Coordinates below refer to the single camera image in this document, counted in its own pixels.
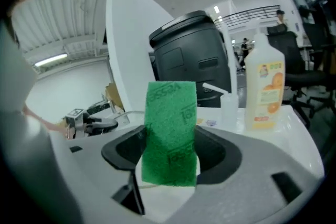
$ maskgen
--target floor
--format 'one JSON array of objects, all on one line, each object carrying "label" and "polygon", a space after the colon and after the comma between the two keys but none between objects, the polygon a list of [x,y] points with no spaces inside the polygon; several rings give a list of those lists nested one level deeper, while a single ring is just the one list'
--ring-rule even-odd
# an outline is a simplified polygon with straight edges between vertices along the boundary
[{"label": "floor", "polygon": [[[237,76],[239,107],[246,106],[246,79],[245,74],[241,73]],[[328,93],[325,92],[324,87],[311,87],[306,89],[304,93],[307,96],[302,96],[299,101],[306,102],[307,97],[327,97]],[[284,91],[283,99],[289,100],[293,96],[290,89]],[[311,104],[318,107],[320,102],[311,101]],[[306,115],[309,115],[309,110],[304,109]],[[336,154],[336,116],[332,113],[331,109],[323,109],[317,112],[312,119],[310,119],[310,128],[308,129],[311,137],[313,138],[316,147],[318,148],[323,164],[324,170],[327,173],[331,165],[331,159]]]},{"label": "floor", "polygon": [[[306,91],[307,96],[327,97],[328,93],[324,91],[324,87],[312,87]],[[303,96],[299,99],[306,102],[307,97]],[[319,107],[320,102],[311,100],[311,104]],[[304,109],[306,115],[309,114],[308,109]],[[330,161],[332,156],[336,153],[336,116],[331,109],[323,109],[317,112],[312,119],[310,119],[309,133],[313,138],[316,147],[318,148],[323,163],[324,169],[328,172],[330,168]]]}]

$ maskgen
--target black office chair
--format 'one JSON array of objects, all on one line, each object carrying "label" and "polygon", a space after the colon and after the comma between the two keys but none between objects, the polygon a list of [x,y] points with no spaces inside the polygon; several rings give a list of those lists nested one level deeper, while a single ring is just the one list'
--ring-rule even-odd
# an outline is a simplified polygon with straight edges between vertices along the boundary
[{"label": "black office chair", "polygon": [[310,97],[307,100],[307,103],[309,104],[310,100],[315,100],[323,103],[320,107],[314,109],[314,113],[324,108],[331,108],[332,112],[336,114],[335,102],[333,100],[333,96],[335,94],[334,81],[336,76],[329,75],[331,65],[330,60],[331,57],[335,57],[334,49],[336,45],[330,42],[322,25],[303,23],[303,28],[314,49],[314,52],[311,53],[311,55],[313,55],[314,57],[314,70],[317,70],[319,68],[323,60],[323,55],[325,55],[326,61],[323,65],[323,71],[327,74],[328,78],[325,86],[327,88],[327,91],[330,91],[330,94],[327,98]]},{"label": "black office chair", "polygon": [[322,44],[327,44],[323,26],[303,23],[303,28],[309,38],[313,51],[309,52],[310,60],[314,63],[314,70],[317,70],[322,63]]},{"label": "black office chair", "polygon": [[309,118],[302,108],[309,108],[310,116],[312,116],[314,107],[297,101],[297,98],[302,96],[302,88],[323,85],[326,76],[322,71],[305,70],[305,63],[296,42],[296,35],[291,31],[285,31],[286,28],[283,25],[275,26],[275,28],[278,29],[268,27],[268,41],[272,47],[285,55],[285,86],[289,86],[295,91],[292,100],[283,101],[282,103],[291,105],[305,122],[306,128],[309,128]]}]

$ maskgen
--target green sponge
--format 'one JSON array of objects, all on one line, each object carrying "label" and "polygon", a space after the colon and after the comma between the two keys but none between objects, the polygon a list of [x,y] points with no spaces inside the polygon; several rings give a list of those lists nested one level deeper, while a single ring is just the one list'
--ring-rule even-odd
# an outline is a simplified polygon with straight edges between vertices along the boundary
[{"label": "green sponge", "polygon": [[142,180],[166,186],[196,186],[194,82],[150,82],[146,96],[146,149]]}]

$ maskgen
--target fluorescent light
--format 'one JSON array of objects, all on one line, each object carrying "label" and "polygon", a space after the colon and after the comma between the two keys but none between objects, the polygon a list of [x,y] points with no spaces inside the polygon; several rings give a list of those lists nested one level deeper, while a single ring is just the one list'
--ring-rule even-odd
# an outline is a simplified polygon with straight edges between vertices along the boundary
[{"label": "fluorescent light", "polygon": [[59,60],[59,59],[62,59],[62,58],[66,58],[67,56],[68,56],[67,54],[61,54],[61,55],[53,56],[53,57],[50,57],[50,58],[45,59],[43,61],[37,62],[35,64],[35,66],[40,67],[40,66],[45,65],[46,63],[53,62],[53,61],[56,61],[56,60]]},{"label": "fluorescent light", "polygon": [[214,9],[215,9],[215,12],[216,12],[216,13],[219,13],[219,8],[218,8],[218,6],[214,6]]}]

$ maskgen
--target white countertop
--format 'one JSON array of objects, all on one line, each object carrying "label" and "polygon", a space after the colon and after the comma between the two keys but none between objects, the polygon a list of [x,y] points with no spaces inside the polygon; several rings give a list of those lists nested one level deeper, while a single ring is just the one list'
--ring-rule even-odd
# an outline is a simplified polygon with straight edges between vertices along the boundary
[{"label": "white countertop", "polygon": [[[324,177],[324,168],[319,151],[308,130],[291,106],[283,105],[281,107],[279,121],[272,130],[246,131],[244,129],[244,114],[245,109],[238,109],[238,119],[234,133],[269,142],[290,155],[315,177]],[[138,120],[120,126],[117,130],[141,125],[144,123],[143,117],[140,115]],[[226,130],[220,123],[220,108],[197,108],[197,118],[201,121],[200,126]]]}]

